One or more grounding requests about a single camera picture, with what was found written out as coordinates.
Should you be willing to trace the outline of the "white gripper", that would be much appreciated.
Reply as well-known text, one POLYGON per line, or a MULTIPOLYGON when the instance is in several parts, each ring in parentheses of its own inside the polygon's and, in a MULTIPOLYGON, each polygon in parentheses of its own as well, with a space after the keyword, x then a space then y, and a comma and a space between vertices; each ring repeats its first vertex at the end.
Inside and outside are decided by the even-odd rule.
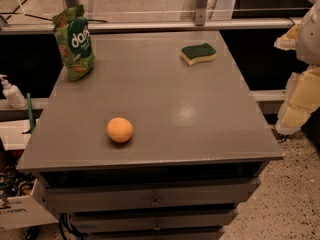
POLYGON ((293 72, 288 79, 285 100, 280 107, 275 129, 292 135, 320 107, 320 0, 303 17, 277 38, 274 47, 295 50, 297 58, 310 66, 301 74, 293 72))

